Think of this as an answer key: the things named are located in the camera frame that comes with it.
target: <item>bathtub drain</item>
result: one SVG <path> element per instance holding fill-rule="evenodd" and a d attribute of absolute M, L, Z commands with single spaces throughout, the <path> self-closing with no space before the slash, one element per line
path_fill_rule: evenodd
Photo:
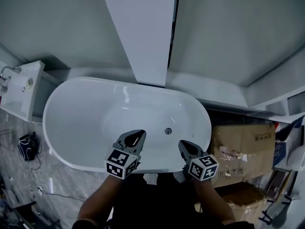
<path fill-rule="evenodd" d="M 167 135 L 170 135 L 170 134 L 172 134 L 172 129 L 171 128 L 166 128 L 165 129 L 165 134 L 167 134 Z"/>

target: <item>white freestanding bathtub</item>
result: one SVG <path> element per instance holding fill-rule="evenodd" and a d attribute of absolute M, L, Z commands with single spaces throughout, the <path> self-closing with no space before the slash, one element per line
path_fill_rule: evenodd
<path fill-rule="evenodd" d="M 147 133 L 135 173 L 180 171 L 185 162 L 178 142 L 188 140 L 206 151 L 211 139 L 210 118 L 199 101 L 158 87 L 74 78 L 56 88 L 43 113 L 50 149 L 81 170 L 105 172 L 109 148 L 122 133 L 135 129 Z"/>

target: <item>white sink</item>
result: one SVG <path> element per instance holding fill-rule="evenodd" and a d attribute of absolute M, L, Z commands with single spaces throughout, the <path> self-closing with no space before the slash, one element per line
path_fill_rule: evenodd
<path fill-rule="evenodd" d="M 19 74 L 4 71 L 5 77 L 10 76 L 10 80 L 5 82 L 8 90 L 1 98 L 0 108 L 25 121 L 41 123 L 44 106 L 61 82 L 43 71 L 41 61 L 19 67 Z M 29 79 L 31 87 L 26 86 Z"/>
<path fill-rule="evenodd" d="M 166 128 L 172 133 L 167 135 Z M 105 172 L 104 159 L 125 132 L 147 136 L 135 173 L 182 170 L 178 142 L 192 141 L 206 151 L 211 122 L 192 96 L 169 89 L 79 77 L 61 84 L 43 113 L 43 131 L 55 156 L 77 169 Z"/>

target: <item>white wall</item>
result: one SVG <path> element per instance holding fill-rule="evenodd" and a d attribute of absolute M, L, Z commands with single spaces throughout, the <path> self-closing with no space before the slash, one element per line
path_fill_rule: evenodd
<path fill-rule="evenodd" d="M 305 43 L 305 0 L 179 0 L 170 69 L 248 85 Z"/>
<path fill-rule="evenodd" d="M 174 0 L 105 0 L 139 83 L 165 86 Z"/>
<path fill-rule="evenodd" d="M 4 66 L 15 67 L 21 65 L 22 62 L 12 55 L 3 45 L 0 43 L 0 68 Z"/>
<path fill-rule="evenodd" d="M 0 43 L 49 69 L 130 67 L 105 0 L 0 0 Z"/>
<path fill-rule="evenodd" d="M 80 76 L 88 76 L 137 83 L 132 69 L 127 67 L 73 67 L 47 72 L 61 81 L 67 81 Z M 246 89 L 232 83 L 169 70 L 166 76 L 165 88 L 188 93 L 206 104 L 255 111 L 255 109 L 248 109 L 245 96 Z"/>
<path fill-rule="evenodd" d="M 305 48 L 251 84 L 247 90 L 247 102 L 250 107 L 259 108 L 303 91 L 305 91 Z"/>

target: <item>black shirt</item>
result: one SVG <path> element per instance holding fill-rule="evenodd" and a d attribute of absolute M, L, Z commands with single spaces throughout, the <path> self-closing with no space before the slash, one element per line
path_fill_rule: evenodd
<path fill-rule="evenodd" d="M 221 222 L 196 212 L 196 191 L 193 183 L 189 185 L 179 184 L 172 174 L 159 175 L 157 186 L 147 185 L 143 175 L 130 175 L 116 197 L 112 220 L 102 228 L 254 229 L 253 224 L 247 222 L 224 226 Z M 96 227 L 88 221 L 80 220 L 73 225 L 73 229 L 80 228 Z"/>

